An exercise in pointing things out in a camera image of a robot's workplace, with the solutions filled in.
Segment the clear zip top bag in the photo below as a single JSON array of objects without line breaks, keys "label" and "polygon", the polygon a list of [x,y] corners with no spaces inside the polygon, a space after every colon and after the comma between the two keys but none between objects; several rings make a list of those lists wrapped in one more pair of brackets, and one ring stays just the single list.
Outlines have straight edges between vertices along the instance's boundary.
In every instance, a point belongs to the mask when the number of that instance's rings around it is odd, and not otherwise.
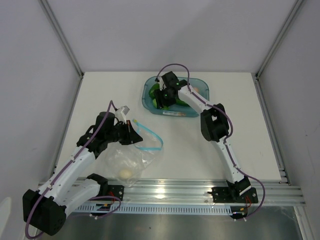
[{"label": "clear zip top bag", "polygon": [[[133,119],[131,123],[143,141],[130,145],[114,143],[108,147],[104,157],[107,173],[127,188],[132,187],[140,180],[143,172],[151,163],[160,158],[164,146],[164,141],[154,131],[136,119]],[[132,177],[129,179],[119,178],[119,171],[122,169],[130,169]]]}]

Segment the white egg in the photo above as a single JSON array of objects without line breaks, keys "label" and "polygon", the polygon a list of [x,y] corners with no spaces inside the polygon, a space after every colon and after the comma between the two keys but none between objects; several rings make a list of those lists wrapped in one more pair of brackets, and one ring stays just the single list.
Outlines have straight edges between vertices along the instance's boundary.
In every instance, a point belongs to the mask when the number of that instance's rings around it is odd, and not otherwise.
[{"label": "white egg", "polygon": [[130,179],[133,173],[130,169],[122,169],[119,171],[118,175],[119,175],[119,178],[126,180],[126,179]]}]

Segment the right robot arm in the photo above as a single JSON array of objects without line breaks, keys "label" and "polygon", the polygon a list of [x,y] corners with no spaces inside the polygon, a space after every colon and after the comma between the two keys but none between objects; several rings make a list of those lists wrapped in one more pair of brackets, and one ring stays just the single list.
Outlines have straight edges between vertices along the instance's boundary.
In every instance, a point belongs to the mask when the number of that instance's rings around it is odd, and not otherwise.
[{"label": "right robot arm", "polygon": [[226,115],[222,104],[213,104],[201,96],[191,86],[189,80],[179,80],[172,72],[163,76],[157,75],[155,82],[159,88],[154,90],[154,96],[158,109],[174,105],[177,100],[188,104],[200,116],[200,131],[204,139],[210,142],[220,155],[223,165],[227,187],[227,193],[222,195],[223,203],[236,203],[243,200],[246,203],[253,202],[252,186],[250,180],[239,168],[238,162],[228,144],[227,138],[232,133],[232,125]]}]

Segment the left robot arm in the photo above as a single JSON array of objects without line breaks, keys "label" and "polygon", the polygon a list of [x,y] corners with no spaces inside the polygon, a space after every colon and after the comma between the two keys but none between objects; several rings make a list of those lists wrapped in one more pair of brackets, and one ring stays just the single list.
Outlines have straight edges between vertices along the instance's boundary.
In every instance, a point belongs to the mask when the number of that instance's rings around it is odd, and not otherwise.
[{"label": "left robot arm", "polygon": [[90,126],[76,143],[69,160],[62,169],[37,190],[27,190],[22,197],[25,236],[32,240],[29,226],[50,236],[60,231],[67,217],[88,200],[116,200],[111,195],[108,180],[96,173],[90,174],[84,182],[73,187],[80,174],[92,164],[111,143],[133,145],[143,138],[134,130],[126,118],[127,106],[115,113],[101,112],[94,125]]}]

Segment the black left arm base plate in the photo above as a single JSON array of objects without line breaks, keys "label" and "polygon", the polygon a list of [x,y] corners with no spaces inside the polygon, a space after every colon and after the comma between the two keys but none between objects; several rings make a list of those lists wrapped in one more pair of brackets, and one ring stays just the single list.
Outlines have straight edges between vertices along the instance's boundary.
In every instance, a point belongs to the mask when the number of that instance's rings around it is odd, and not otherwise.
[{"label": "black left arm base plate", "polygon": [[109,185],[107,189],[107,195],[117,197],[122,201],[124,197],[124,191],[125,187],[123,185]]}]

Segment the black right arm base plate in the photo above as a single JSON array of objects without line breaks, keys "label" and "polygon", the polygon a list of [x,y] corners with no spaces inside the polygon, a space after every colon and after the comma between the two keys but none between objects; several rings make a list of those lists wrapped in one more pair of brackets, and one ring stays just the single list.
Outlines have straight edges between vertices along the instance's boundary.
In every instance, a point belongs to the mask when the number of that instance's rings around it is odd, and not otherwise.
[{"label": "black right arm base plate", "polygon": [[230,203],[230,204],[245,204],[245,203],[252,203],[257,204],[258,194],[254,187],[251,187],[245,193],[241,194],[240,196],[233,197],[229,193],[228,187],[212,187],[211,191],[207,192],[209,195],[212,196],[214,203]]}]

